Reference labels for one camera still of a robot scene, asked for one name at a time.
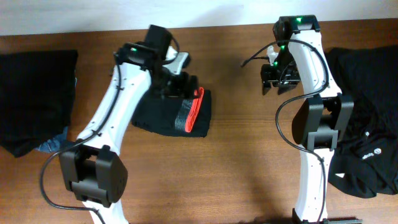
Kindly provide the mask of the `black leggings red waistband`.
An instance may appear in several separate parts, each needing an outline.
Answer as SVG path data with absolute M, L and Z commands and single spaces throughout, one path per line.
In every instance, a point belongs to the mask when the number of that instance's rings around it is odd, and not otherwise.
M 158 98 L 146 93 L 131 123 L 146 131 L 172 137 L 204 138 L 211 121 L 211 91 L 200 87 L 199 98 Z

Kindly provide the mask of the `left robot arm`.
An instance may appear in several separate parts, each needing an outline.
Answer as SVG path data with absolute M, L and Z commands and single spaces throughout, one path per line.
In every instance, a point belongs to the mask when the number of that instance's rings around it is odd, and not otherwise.
M 83 202 L 94 223 L 127 223 L 121 197 L 127 169 L 119 155 L 141 98 L 195 99 L 198 81 L 183 71 L 190 60 L 173 35 L 151 25 L 142 42 L 125 43 L 114 54 L 112 81 L 90 123 L 59 155 L 65 187 Z

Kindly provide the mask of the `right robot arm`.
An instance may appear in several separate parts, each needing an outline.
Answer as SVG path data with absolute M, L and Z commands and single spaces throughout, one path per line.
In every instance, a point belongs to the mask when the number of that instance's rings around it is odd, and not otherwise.
M 300 151 L 300 186 L 292 223 L 361 223 L 357 218 L 328 218 L 326 190 L 331 160 L 351 116 L 352 97 L 333 80 L 314 15 L 281 16 L 273 26 L 280 47 L 261 68 L 262 92 L 272 86 L 288 91 L 303 85 L 302 106 L 292 120 L 293 141 Z

